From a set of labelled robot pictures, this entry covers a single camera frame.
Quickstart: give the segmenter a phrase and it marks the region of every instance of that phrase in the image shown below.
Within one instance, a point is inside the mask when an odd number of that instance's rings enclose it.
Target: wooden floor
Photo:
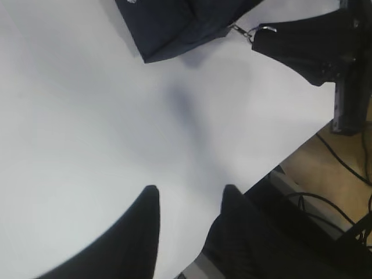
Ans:
[[[372,121],[372,101],[368,120]],[[364,152],[360,135],[333,135],[329,133],[328,125],[319,133],[345,163],[364,176]],[[366,139],[370,154],[369,173],[372,176],[372,128],[367,130]],[[359,221],[367,214],[372,187],[341,166],[317,137],[303,144],[281,166],[302,189],[331,200],[353,221]]]

